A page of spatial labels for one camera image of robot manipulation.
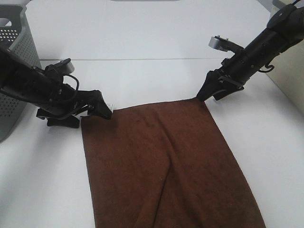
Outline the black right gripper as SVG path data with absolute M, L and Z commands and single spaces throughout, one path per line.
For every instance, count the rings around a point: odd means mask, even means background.
M 206 101 L 212 96 L 218 101 L 230 94 L 244 90 L 244 85 L 233 79 L 228 73 L 226 69 L 228 63 L 230 63 L 230 59 L 225 58 L 221 62 L 220 68 L 207 73 L 205 82 L 196 95 L 200 101 Z

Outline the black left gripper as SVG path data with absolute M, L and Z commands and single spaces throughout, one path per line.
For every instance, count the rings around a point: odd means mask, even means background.
M 88 115 L 95 115 L 104 119 L 111 119 L 112 111 L 105 103 L 99 90 L 74 90 L 65 84 L 61 93 L 51 98 L 47 104 L 39 104 L 36 117 L 48 118 L 47 126 L 61 126 L 79 128 L 79 119 L 74 114 L 88 111 Z

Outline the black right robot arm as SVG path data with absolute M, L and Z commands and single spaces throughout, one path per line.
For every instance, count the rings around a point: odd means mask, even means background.
M 271 61 L 304 39 L 304 9 L 288 4 L 282 7 L 267 23 L 266 28 L 246 47 L 213 36 L 209 46 L 234 55 L 225 58 L 221 67 L 209 71 L 197 98 L 204 102 L 210 97 L 220 100 L 232 93 L 244 90 L 245 83 L 256 72 L 274 69 Z

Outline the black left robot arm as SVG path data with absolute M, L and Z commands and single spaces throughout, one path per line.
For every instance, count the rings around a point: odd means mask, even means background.
M 0 50 L 0 92 L 38 107 L 37 118 L 48 126 L 78 128 L 77 115 L 111 118 L 112 112 L 99 90 L 79 90 L 70 58 L 41 69 L 31 66 L 8 49 Z

